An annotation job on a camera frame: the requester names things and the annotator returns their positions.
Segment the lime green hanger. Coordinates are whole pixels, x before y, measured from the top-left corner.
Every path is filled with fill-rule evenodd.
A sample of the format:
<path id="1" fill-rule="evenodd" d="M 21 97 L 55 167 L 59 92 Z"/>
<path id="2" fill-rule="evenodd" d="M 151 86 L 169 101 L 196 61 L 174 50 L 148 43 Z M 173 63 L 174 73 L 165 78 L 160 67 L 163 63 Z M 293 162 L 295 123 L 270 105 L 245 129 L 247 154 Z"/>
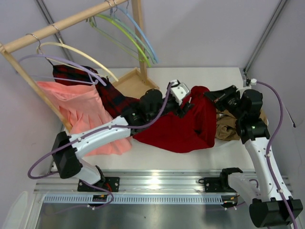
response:
<path id="1" fill-rule="evenodd" d="M 111 36 L 107 32 L 100 29 L 96 22 L 96 18 L 103 19 L 104 21 L 109 22 L 112 26 L 118 29 L 135 46 L 135 49 L 131 48 L 130 46 L 124 44 L 122 41 L 116 39 L 115 37 Z M 128 27 L 125 23 L 123 23 L 117 18 L 107 16 L 105 14 L 96 14 L 95 16 L 87 19 L 86 22 L 88 22 L 93 29 L 95 29 L 97 32 L 99 32 L 101 35 L 106 37 L 111 42 L 115 43 L 118 47 L 120 47 L 130 56 L 132 56 L 141 63 L 146 63 L 148 67 L 152 66 L 153 62 L 150 59 L 149 54 L 141 46 L 142 41 L 137 37 L 134 38 L 135 35 L 134 31 L 130 27 Z"/>

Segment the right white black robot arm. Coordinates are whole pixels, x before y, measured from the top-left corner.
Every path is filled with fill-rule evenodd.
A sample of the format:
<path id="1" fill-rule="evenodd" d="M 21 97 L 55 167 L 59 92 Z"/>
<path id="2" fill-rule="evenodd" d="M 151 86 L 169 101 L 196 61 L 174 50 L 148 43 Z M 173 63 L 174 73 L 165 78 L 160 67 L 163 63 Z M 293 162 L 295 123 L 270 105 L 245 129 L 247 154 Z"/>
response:
<path id="1" fill-rule="evenodd" d="M 303 210 L 301 200 L 294 199 L 278 169 L 268 126 L 260 118 L 263 95 L 247 89 L 242 94 L 232 85 L 219 91 L 205 92 L 215 108 L 227 110 L 236 118 L 236 131 L 249 153 L 258 181 L 255 187 L 239 168 L 223 169 L 220 181 L 223 188 L 236 191 L 249 207 L 257 228 L 293 225 Z"/>

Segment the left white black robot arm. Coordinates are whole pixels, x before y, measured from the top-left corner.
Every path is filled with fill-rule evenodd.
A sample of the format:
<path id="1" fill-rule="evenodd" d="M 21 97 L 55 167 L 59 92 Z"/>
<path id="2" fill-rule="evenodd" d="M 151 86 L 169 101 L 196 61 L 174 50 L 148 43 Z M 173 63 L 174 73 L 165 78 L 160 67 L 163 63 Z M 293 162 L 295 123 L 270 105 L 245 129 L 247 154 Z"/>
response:
<path id="1" fill-rule="evenodd" d="M 52 153 L 60 178 L 75 177 L 84 186 L 102 188 L 106 181 L 103 172 L 98 166 L 93 166 L 82 158 L 101 146 L 148 129 L 161 116 L 170 112 L 183 117 L 192 107 L 189 102 L 184 102 L 189 94 L 190 90 L 183 83 L 169 86 L 165 97 L 162 97 L 159 90 L 150 89 L 140 98 L 135 108 L 104 125 L 80 134 L 67 135 L 60 132 Z"/>

